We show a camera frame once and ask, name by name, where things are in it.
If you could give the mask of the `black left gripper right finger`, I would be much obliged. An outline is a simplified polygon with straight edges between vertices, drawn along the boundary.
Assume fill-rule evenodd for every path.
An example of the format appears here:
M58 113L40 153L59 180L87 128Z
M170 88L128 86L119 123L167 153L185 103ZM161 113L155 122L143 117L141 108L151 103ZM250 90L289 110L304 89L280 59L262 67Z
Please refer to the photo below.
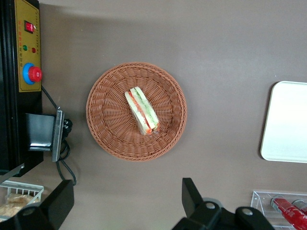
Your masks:
M182 179L182 205L186 216L174 230L236 230L235 215L217 199L202 197L191 178Z

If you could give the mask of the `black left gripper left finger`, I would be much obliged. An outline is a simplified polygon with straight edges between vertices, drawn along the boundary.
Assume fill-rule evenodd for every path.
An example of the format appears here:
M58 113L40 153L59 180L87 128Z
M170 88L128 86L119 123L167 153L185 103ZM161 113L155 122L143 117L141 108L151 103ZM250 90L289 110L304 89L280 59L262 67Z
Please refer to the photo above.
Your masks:
M72 180L63 180L38 206L28 206L9 219L11 230L58 230L74 206Z

